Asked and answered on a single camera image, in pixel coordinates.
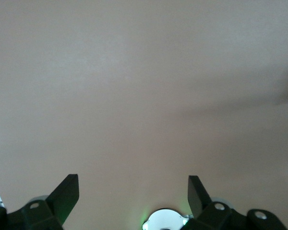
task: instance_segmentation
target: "black mechanical part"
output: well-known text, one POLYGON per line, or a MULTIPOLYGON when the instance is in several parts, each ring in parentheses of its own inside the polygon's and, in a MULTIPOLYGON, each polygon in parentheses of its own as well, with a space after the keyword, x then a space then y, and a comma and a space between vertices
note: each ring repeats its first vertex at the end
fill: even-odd
POLYGON ((189 176, 188 202, 194 218, 181 230, 287 230, 273 213, 252 209, 247 216, 221 202, 212 202, 198 176, 189 176))
POLYGON ((10 214, 0 207, 0 230, 63 230, 78 199, 78 175, 69 174, 46 200, 29 202, 10 214))

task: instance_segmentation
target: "silver screw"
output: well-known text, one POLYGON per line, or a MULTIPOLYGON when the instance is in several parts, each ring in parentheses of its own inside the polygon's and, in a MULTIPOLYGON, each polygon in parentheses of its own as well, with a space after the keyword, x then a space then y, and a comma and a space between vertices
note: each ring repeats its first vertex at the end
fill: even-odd
POLYGON ((37 208, 38 206, 39 206, 39 203, 33 203, 31 204, 30 209, 37 208))
POLYGON ((225 210, 224 205, 222 205, 222 204, 220 204, 220 203, 216 203, 216 204, 215 204, 215 207, 216 207, 216 209, 221 210, 221 211, 225 210))
POLYGON ((256 211, 255 216, 259 219, 267 219, 267 216, 265 215, 265 213, 260 212, 260 211, 256 211))

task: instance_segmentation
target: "beige surface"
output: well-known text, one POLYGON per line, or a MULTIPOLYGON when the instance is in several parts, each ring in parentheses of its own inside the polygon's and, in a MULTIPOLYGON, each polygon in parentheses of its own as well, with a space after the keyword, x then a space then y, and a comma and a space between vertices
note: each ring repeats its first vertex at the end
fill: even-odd
POLYGON ((0 194, 78 173, 66 230, 190 213, 189 174, 288 227, 288 0, 0 0, 0 194))

